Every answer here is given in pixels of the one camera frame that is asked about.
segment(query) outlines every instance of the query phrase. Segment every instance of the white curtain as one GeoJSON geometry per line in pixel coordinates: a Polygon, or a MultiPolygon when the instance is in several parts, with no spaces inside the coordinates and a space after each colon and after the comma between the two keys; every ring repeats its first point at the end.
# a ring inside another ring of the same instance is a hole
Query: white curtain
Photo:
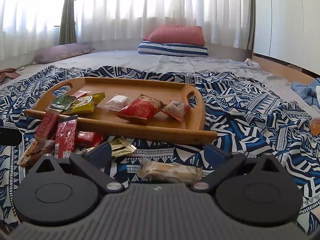
{"type": "Polygon", "coordinates": [[[144,38],[163,24],[199,25],[206,42],[246,49],[251,0],[76,0],[78,42],[144,38]]]}
{"type": "Polygon", "coordinates": [[[64,0],[0,0],[0,60],[59,44],[64,0]]]}

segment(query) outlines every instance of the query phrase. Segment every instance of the pink pillow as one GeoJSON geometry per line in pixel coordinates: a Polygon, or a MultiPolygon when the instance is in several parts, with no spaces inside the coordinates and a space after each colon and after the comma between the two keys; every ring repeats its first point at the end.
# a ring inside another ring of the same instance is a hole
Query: pink pillow
{"type": "Polygon", "coordinates": [[[201,26],[172,26],[157,27],[153,33],[144,39],[156,43],[184,43],[204,46],[205,41],[201,26]]]}

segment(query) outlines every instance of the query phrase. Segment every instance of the orange bottle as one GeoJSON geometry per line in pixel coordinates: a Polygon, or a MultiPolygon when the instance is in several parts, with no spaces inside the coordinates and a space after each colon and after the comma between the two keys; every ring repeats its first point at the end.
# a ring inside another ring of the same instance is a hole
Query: orange bottle
{"type": "Polygon", "coordinates": [[[313,135],[317,136],[320,134],[320,118],[314,117],[309,123],[310,131],[313,135]]]}

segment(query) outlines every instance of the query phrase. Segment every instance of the blue and white patterned blanket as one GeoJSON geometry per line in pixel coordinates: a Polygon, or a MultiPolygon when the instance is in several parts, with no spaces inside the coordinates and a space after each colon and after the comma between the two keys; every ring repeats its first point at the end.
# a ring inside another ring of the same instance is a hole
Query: blue and white patterned blanket
{"type": "MultiPolygon", "coordinates": [[[[16,163],[40,122],[26,117],[23,110],[32,108],[41,95],[55,84],[86,76],[195,84],[205,103],[205,129],[218,133],[214,144],[226,152],[241,151],[248,157],[259,157],[265,152],[274,154],[304,194],[297,224],[306,233],[313,232],[319,226],[320,137],[311,135],[308,126],[311,117],[297,103],[288,103],[259,81],[239,78],[231,72],[182,74],[144,72],[113,66],[97,70],[50,66],[0,90],[0,126],[17,127],[24,138],[18,147],[0,146],[0,218],[9,230],[19,223],[12,196],[25,176],[25,170],[16,163]]],[[[56,91],[56,96],[65,91],[66,88],[56,91]]],[[[155,161],[202,167],[204,176],[213,171],[213,160],[201,147],[144,140],[132,142],[137,147],[136,153],[116,159],[104,170],[125,186],[130,181],[139,180],[136,172],[143,156],[155,161]]]]}

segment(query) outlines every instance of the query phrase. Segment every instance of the gray ribbed surface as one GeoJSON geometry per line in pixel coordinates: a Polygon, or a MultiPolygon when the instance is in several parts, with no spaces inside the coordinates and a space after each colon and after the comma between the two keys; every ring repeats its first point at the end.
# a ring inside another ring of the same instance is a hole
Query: gray ribbed surface
{"type": "Polygon", "coordinates": [[[256,228],[233,221],[215,206],[208,194],[194,193],[184,184],[132,184],[123,193],[105,196],[95,212],[81,221],[54,228],[22,223],[10,237],[13,240],[306,239],[294,223],[256,228]]]}

